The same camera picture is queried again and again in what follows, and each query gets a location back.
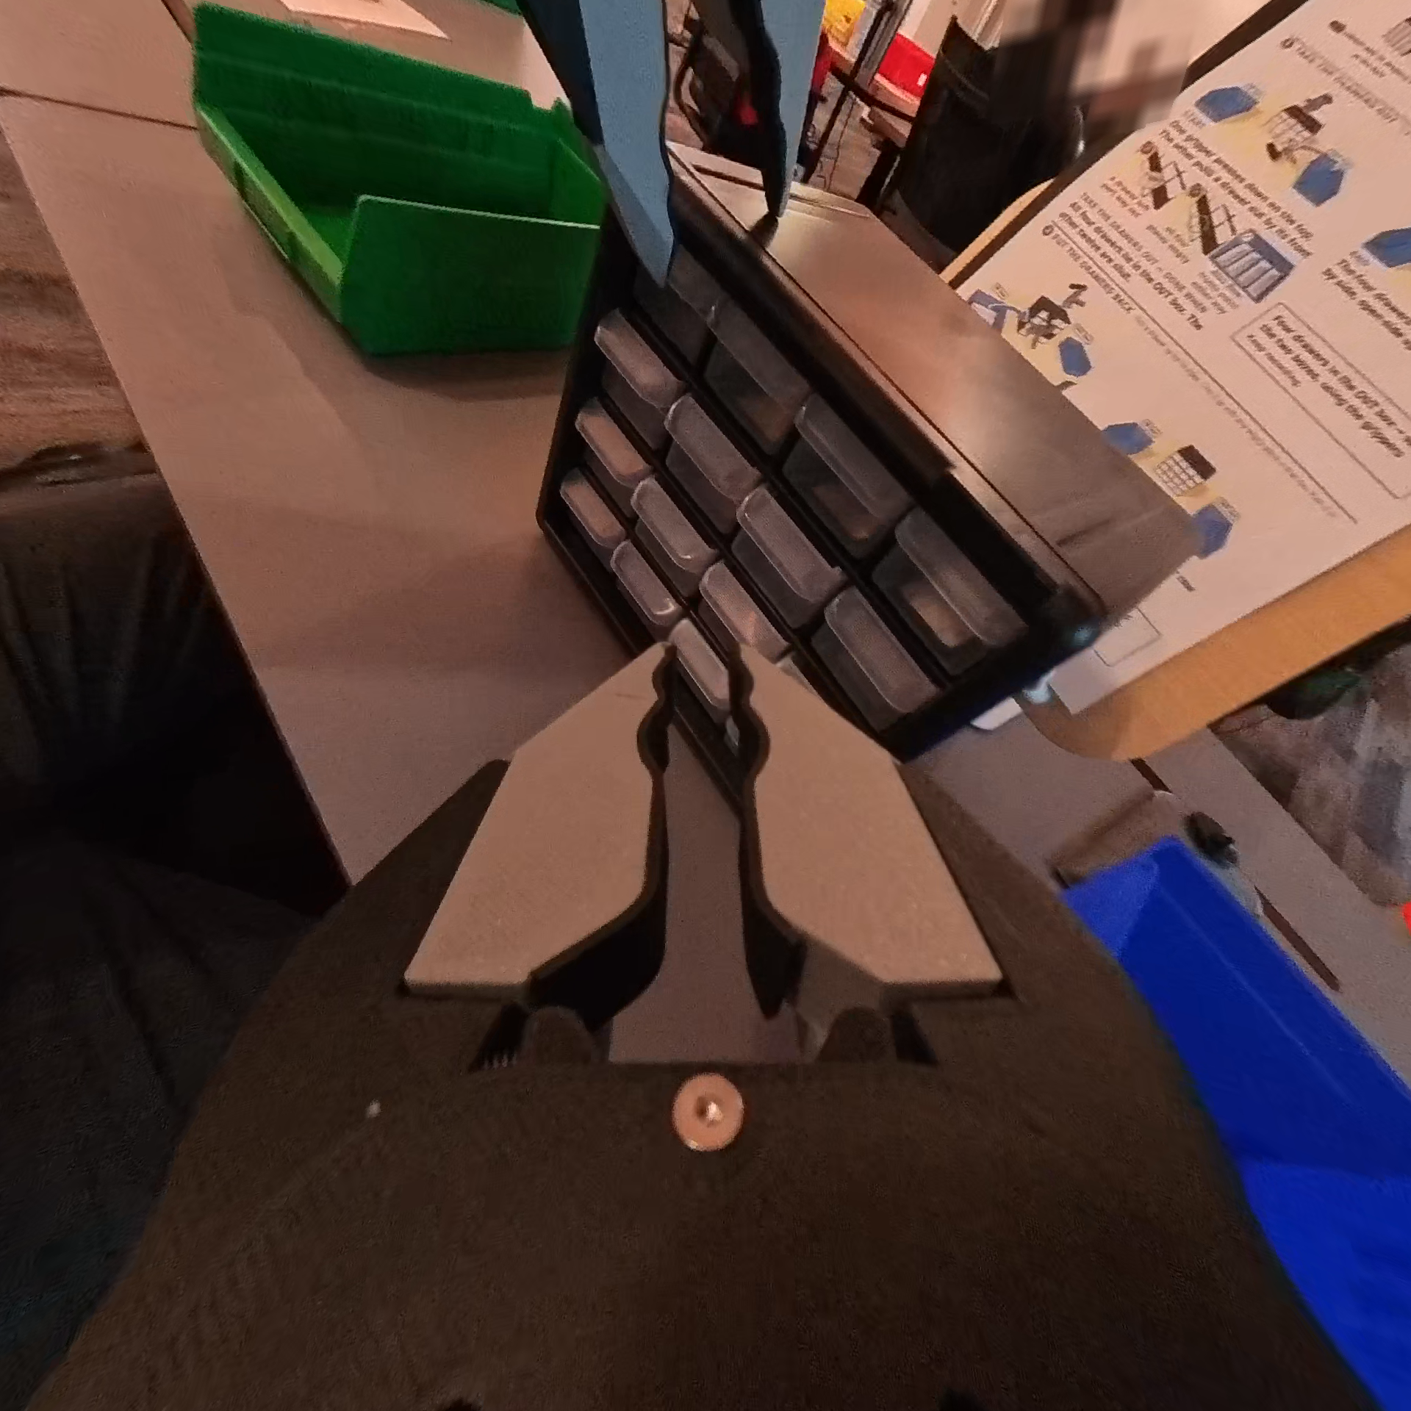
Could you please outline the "green plastic bin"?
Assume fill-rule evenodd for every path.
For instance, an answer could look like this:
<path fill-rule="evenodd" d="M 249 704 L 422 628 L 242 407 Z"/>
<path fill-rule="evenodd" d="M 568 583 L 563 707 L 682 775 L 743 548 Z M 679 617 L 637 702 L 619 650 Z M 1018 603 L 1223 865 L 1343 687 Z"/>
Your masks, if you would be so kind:
<path fill-rule="evenodd" d="M 363 353 L 573 341 L 609 197 L 561 101 L 226 5 L 194 15 L 207 153 Z"/>

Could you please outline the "black drawer cabinet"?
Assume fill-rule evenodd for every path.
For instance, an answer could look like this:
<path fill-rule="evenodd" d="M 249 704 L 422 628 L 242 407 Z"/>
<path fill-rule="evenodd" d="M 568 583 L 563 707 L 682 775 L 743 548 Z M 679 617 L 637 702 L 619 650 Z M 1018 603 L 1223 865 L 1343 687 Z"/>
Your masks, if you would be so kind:
<path fill-rule="evenodd" d="M 775 220 L 758 171 L 694 150 L 672 151 L 671 163 L 681 237 L 674 269 L 691 254 L 711 272 L 918 502 L 941 512 L 988 578 L 1030 585 L 1033 643 L 1005 699 L 1050 677 L 1195 551 L 1180 512 L 1139 487 L 1050 383 L 872 212 L 803 187 Z M 609 217 L 555 432 L 614 250 L 637 259 Z M 714 677 L 734 727 L 724 743 L 708 738 L 711 717 L 691 717 L 689 659 L 677 687 L 682 731 L 734 796 L 745 776 L 728 684 L 736 650 Z"/>

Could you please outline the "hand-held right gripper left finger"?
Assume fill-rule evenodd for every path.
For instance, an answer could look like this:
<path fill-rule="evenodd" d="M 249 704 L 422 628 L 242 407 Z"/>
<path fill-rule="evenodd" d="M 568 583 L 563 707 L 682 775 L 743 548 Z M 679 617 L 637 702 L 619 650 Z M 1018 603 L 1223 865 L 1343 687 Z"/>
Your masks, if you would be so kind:
<path fill-rule="evenodd" d="M 405 971 L 412 995 L 614 1020 L 656 981 L 674 662 L 651 647 L 514 753 Z"/>

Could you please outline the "printed instruction sheet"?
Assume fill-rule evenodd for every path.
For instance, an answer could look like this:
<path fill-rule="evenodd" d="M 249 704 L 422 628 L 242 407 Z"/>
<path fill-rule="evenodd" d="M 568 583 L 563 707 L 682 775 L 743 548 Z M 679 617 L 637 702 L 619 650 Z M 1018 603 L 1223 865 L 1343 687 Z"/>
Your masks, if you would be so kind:
<path fill-rule="evenodd" d="M 1304 3 L 958 282 L 1196 533 L 1069 712 L 1408 528 L 1408 227 L 1408 3 Z"/>

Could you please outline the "blue plastic bin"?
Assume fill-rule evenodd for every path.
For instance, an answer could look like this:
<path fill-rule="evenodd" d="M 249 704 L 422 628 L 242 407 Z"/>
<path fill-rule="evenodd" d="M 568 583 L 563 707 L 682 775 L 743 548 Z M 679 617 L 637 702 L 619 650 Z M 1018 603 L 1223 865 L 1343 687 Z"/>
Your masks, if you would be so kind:
<path fill-rule="evenodd" d="M 1299 1295 L 1380 1408 L 1410 1408 L 1410 1094 L 1185 842 L 1065 890 L 1188 1068 Z"/>

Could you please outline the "cardboard backing board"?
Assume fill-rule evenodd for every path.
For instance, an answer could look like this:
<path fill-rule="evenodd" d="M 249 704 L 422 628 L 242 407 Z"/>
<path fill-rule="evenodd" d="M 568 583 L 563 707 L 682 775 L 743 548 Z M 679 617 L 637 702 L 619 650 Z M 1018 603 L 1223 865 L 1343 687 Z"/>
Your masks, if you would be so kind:
<path fill-rule="evenodd" d="M 1198 252 L 1193 187 L 1161 210 L 1134 163 L 1017 207 L 958 279 L 975 313 L 1190 524 L 1188 559 L 1017 697 L 1050 741 L 1099 759 L 1175 744 L 1408 617 L 1408 353 L 1388 373 L 1338 279 L 1294 266 L 1262 302 Z"/>

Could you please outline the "black office chair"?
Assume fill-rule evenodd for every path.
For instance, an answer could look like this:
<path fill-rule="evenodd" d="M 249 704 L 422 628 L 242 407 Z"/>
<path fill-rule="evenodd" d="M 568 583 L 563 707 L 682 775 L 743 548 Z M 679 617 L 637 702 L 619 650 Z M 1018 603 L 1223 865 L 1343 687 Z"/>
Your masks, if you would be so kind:
<path fill-rule="evenodd" d="M 1072 87 L 1086 3 L 1010 7 L 986 47 L 951 20 L 909 135 L 859 202 L 943 272 L 1032 188 L 1075 165 L 1087 124 Z"/>

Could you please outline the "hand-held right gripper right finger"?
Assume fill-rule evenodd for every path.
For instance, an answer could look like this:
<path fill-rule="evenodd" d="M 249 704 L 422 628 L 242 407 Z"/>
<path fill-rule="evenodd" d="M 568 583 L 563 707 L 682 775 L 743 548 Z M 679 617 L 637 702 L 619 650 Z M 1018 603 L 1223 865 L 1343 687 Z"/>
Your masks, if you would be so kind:
<path fill-rule="evenodd" d="M 1003 973 L 892 754 L 741 647 L 746 969 L 768 1018 L 787 1011 L 813 1058 L 840 1016 L 986 1000 Z"/>

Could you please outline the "set of clear plastic drawers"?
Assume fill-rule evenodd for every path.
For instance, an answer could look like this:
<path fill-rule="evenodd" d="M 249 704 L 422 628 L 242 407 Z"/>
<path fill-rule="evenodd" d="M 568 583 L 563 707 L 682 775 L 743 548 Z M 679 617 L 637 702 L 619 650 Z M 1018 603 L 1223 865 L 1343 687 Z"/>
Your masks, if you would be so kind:
<path fill-rule="evenodd" d="M 716 670 L 755 647 L 896 753 L 1018 689 L 1030 585 L 993 581 L 687 252 L 610 252 L 541 528 L 632 647 L 674 642 L 724 743 Z"/>

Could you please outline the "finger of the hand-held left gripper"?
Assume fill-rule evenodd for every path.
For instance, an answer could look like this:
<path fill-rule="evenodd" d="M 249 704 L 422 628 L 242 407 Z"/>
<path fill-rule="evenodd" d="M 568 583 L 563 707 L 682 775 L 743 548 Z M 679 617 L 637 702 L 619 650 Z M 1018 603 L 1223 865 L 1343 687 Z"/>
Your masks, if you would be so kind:
<path fill-rule="evenodd" d="M 630 249 L 664 287 L 677 252 L 664 129 L 664 5 L 528 2 L 525 20 L 605 175 Z"/>
<path fill-rule="evenodd" d="M 783 217 L 813 91 L 825 2 L 750 2 L 751 103 L 770 215 Z"/>

